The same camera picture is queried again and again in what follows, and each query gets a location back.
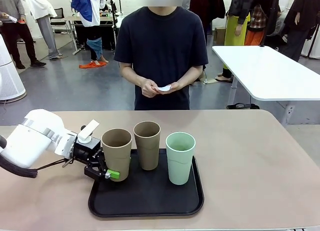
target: black tray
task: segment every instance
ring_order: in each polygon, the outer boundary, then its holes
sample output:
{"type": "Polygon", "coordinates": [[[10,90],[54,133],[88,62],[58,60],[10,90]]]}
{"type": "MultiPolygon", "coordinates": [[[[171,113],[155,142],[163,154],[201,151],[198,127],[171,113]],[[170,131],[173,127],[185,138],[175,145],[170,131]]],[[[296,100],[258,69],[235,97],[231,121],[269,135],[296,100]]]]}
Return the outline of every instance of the black tray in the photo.
{"type": "Polygon", "coordinates": [[[166,149],[159,150],[159,164],[152,171],[140,167],[137,150],[133,149],[126,180],[95,181],[88,206],[101,218],[187,216],[197,213],[204,199],[195,157],[188,182],[175,185],[169,180],[166,149]]]}

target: beige table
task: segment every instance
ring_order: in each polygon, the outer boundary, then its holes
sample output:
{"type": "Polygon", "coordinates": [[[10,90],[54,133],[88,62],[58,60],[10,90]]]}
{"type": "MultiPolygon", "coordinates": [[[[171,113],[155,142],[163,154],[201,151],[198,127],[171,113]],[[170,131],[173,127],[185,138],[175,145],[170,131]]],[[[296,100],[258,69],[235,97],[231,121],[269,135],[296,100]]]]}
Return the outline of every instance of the beige table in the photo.
{"type": "MultiPolygon", "coordinates": [[[[74,22],[74,21],[81,21],[81,18],[79,16],[69,16],[69,17],[65,17],[63,19],[61,19],[62,21],[65,21],[65,22],[68,22],[69,24],[69,27],[70,27],[70,31],[71,31],[71,35],[72,35],[72,40],[73,40],[73,45],[74,45],[74,48],[75,48],[75,51],[72,53],[73,55],[77,54],[78,52],[81,51],[81,48],[78,48],[77,47],[77,42],[76,42],[76,37],[75,37],[75,32],[72,28],[72,25],[73,26],[83,26],[82,24],[71,24],[71,22],[74,22]]],[[[111,22],[113,21],[113,17],[100,17],[100,22],[111,22]]],[[[112,27],[113,24],[100,24],[100,26],[110,26],[112,27]]]]}
{"type": "MultiPolygon", "coordinates": [[[[160,146],[175,131],[196,139],[195,156],[204,205],[189,217],[100,219],[88,209],[93,180],[84,165],[53,166],[36,179],[0,169],[0,229],[20,231],[259,230],[320,225],[320,170],[268,112],[263,110],[57,112],[78,132],[92,119],[93,136],[112,128],[132,132],[156,121],[160,146]]],[[[14,127],[0,127],[8,135],[14,127]]],[[[45,153],[35,167],[60,159],[45,153]]]]}

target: mint green cup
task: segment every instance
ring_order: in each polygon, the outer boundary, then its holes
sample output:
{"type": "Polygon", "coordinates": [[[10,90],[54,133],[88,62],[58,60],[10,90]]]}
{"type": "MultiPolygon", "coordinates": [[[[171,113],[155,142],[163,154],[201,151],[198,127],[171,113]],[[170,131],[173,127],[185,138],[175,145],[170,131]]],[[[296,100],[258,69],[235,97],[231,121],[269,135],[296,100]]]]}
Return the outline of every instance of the mint green cup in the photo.
{"type": "Polygon", "coordinates": [[[174,132],[166,137],[166,155],[171,183],[184,185],[188,182],[196,140],[186,132],[174,132]]]}

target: brown cup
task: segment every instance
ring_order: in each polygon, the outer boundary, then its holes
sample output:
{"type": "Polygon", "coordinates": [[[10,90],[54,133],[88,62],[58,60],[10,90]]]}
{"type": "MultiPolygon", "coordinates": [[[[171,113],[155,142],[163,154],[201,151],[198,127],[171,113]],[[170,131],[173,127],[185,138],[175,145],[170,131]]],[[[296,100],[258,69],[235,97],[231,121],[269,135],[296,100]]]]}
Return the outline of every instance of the brown cup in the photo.
{"type": "Polygon", "coordinates": [[[140,166],[144,170],[154,170],[158,166],[160,131],[159,124],[152,121],[140,122],[133,129],[140,166]]]}
{"type": "Polygon", "coordinates": [[[109,170],[120,173],[119,179],[110,179],[115,182],[125,180],[129,175],[131,133],[125,129],[111,129],[102,135],[101,142],[106,166],[109,170]]]}

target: black shoe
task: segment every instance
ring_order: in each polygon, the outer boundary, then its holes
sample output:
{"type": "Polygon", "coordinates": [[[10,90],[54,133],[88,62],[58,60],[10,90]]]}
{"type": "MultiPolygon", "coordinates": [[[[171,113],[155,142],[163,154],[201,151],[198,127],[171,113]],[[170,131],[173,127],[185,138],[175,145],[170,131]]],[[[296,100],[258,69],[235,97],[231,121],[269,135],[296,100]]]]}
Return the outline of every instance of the black shoe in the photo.
{"type": "Polygon", "coordinates": [[[22,64],[22,62],[16,62],[15,63],[15,67],[18,69],[18,70],[24,70],[26,67],[22,64]]]}
{"type": "Polygon", "coordinates": [[[45,66],[46,63],[45,62],[40,62],[39,60],[36,60],[34,62],[31,63],[31,67],[43,67],[45,66]]]}

